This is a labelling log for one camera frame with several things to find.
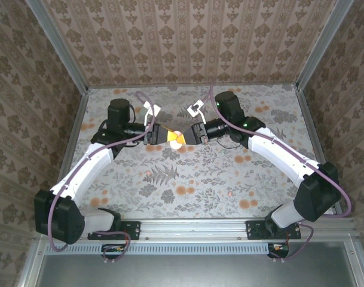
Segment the pink earbud charging case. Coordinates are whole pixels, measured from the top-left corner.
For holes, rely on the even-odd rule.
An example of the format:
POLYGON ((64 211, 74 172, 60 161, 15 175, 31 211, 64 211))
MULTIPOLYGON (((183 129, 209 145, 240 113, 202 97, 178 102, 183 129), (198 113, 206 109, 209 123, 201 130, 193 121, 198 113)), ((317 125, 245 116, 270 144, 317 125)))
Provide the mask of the pink earbud charging case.
MULTIPOLYGON (((177 135, 177 136, 180 136, 182 133, 180 131, 174 131, 174 133, 177 135)), ((178 150, 180 149, 181 147, 183 146, 182 143, 179 143, 176 139, 170 141, 170 147, 174 150, 178 150)))

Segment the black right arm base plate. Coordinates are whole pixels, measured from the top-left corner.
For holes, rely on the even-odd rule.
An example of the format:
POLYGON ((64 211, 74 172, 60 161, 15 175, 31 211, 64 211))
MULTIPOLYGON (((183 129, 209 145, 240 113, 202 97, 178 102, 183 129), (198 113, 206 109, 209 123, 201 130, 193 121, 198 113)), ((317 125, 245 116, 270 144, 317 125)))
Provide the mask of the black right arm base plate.
POLYGON ((280 228, 275 223, 268 223, 264 220, 246 221, 246 233, 249 240, 301 239, 298 224, 280 228))

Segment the small electronics board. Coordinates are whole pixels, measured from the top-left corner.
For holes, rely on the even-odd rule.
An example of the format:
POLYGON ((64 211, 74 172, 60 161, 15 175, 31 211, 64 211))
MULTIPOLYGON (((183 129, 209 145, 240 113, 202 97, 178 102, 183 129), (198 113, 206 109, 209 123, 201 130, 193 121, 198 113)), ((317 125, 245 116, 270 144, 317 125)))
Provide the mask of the small electronics board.
POLYGON ((268 254, 270 258, 286 258, 289 253, 289 245, 286 243, 269 243, 268 254))
POLYGON ((126 245, 122 243, 116 245, 105 244, 101 247, 101 256, 106 262, 118 260, 125 252, 126 245))

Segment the aluminium frame post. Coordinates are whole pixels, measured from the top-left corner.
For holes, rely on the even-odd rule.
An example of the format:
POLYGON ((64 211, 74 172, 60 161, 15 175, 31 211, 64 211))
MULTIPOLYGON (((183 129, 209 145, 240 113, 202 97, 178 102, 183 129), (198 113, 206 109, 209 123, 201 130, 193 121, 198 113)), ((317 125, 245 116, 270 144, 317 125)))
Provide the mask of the aluminium frame post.
POLYGON ((74 84, 82 96, 87 94, 88 84, 82 75, 80 68, 75 61, 65 39, 60 33, 58 26, 50 16, 42 0, 26 0, 37 21, 41 25, 44 33, 51 42, 60 60, 64 64, 67 72, 71 76, 74 84))
POLYGON ((353 5, 353 2, 354 0, 337 0, 335 3, 334 9, 330 13, 304 67, 298 76, 296 86, 299 91, 303 91, 305 86, 308 84, 342 21, 353 5))

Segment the aluminium mounting rail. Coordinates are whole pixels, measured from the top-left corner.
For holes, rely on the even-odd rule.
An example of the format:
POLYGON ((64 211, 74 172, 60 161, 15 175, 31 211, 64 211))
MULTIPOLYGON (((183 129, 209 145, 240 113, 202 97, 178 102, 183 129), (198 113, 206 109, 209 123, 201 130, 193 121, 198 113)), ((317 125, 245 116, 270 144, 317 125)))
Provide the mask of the aluminium mounting rail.
MULTIPOLYGON (((149 242, 235 242, 249 240, 246 233, 246 221, 262 220, 258 218, 217 218, 217 219, 140 219, 138 241, 149 242)), ((301 239, 309 237, 318 242, 343 241, 358 238, 359 233, 351 218, 320 218, 316 222, 299 224, 301 239)), ((268 240, 251 240, 266 242, 268 240)))

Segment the grey metal tray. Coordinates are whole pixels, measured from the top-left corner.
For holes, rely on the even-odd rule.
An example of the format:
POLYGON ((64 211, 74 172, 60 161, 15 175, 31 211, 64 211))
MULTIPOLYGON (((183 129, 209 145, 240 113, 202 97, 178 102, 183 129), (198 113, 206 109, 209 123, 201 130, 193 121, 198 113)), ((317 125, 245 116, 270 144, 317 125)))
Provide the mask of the grey metal tray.
POLYGON ((34 244, 17 287, 364 287, 360 243, 310 243, 292 259, 265 255, 48 255, 34 244))

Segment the aluminium table edge rail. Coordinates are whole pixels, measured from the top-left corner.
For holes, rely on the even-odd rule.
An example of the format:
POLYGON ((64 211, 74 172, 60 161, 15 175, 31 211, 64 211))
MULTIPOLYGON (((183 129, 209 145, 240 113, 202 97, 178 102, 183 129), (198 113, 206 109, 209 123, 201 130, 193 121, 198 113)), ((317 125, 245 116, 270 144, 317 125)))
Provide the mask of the aluminium table edge rail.
POLYGON ((71 169, 74 152, 75 152, 75 149, 77 146, 78 136, 79 136, 79 133, 81 130, 84 114, 86 112, 87 102, 88 102, 88 94, 85 93, 82 95, 80 103, 79 103, 79 107, 77 110, 73 128, 72 128, 72 131, 71 131, 71 134, 69 137, 69 142, 68 142, 68 145, 66 148, 66 152, 65 152, 63 161, 62 161, 62 166, 61 166, 61 169, 59 172, 59 176, 57 178, 57 182, 60 182, 68 174, 68 172, 71 169))
POLYGON ((174 83, 174 84, 123 84, 123 85, 90 85, 88 89, 107 89, 107 88, 153 88, 153 87, 203 87, 203 86, 274 86, 291 85, 297 87, 295 82, 270 82, 270 83, 174 83))
POLYGON ((315 127, 313 119, 311 117, 310 110, 309 110, 307 101, 304 96, 304 92, 302 90, 299 90, 296 86, 295 86, 295 91, 296 91, 296 96, 298 99, 299 106, 301 108, 302 116, 304 118, 305 125, 307 127, 308 135, 309 135, 311 145, 313 148, 313 153, 316 157, 316 160, 319 163, 323 164, 326 162, 326 159, 325 159, 325 156, 322 151, 322 147, 321 147, 321 144, 320 144, 317 132, 316 132, 316 127, 315 127))

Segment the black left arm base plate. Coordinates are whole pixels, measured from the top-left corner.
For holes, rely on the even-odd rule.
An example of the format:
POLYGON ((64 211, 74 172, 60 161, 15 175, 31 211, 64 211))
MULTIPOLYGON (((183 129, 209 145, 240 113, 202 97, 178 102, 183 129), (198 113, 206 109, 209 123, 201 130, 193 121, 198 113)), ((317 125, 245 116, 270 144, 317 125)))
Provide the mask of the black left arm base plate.
MULTIPOLYGON (((113 223, 113 226, 107 230, 107 232, 125 232, 131 240, 139 240, 140 236, 140 221, 121 221, 119 223, 113 223)), ((128 237, 124 234, 110 234, 102 235, 97 233, 90 233, 87 237, 89 240, 127 240, 128 237)))

